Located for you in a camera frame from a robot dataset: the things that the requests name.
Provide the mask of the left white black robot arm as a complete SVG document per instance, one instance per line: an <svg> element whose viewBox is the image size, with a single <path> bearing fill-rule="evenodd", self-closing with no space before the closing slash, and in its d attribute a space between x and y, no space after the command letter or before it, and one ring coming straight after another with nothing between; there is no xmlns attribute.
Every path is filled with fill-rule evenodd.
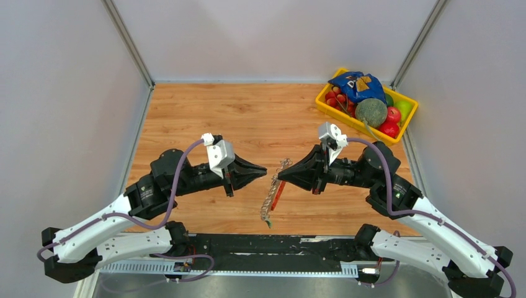
<svg viewBox="0 0 526 298"><path fill-rule="evenodd" d="M43 249L53 253L41 259L45 275L67 284L87 278L108 264L140 255L187 256L193 249L181 222L166 220L136 235L121 237L119 233L159 215L169 215L177 205L171 197L174 180L177 196L221 187L231 197L267 174L265 167L230 153L223 168L211 169L208 163L191 165L187 158L190 151L164 151L150 164L149 174L128 186L107 207L72 227L44 229Z"/></svg>

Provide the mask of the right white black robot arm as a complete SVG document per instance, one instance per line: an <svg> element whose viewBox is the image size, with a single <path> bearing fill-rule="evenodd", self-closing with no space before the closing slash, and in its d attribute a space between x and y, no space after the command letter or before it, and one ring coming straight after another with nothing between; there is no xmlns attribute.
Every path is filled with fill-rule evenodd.
<svg viewBox="0 0 526 298"><path fill-rule="evenodd" d="M408 264L445 282L460 297L499 297L503 285L512 282L506 270L513 257L510 249L487 245L452 222L397 174L400 162L384 143L365 142L357 160L339 158L338 151L332 142L315 145L278 177L313 194L322 193L328 184L368 189L366 201L375 211L427 240L421 245L365 224L355 235L357 256Z"/></svg>

